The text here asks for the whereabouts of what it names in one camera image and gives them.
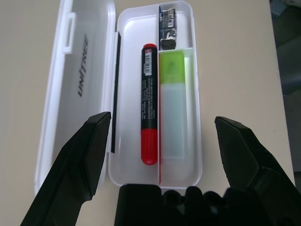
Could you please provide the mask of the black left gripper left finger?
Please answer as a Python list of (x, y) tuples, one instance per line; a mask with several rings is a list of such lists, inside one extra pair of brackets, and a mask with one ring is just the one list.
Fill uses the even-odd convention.
[(81, 206), (92, 200), (106, 153), (110, 112), (89, 117), (62, 147), (23, 226), (74, 226)]

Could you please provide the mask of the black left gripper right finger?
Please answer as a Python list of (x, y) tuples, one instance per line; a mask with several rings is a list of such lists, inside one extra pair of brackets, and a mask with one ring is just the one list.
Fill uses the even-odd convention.
[(301, 195), (276, 158), (242, 123), (215, 118), (219, 149), (230, 187), (258, 195), (274, 225), (301, 224)]

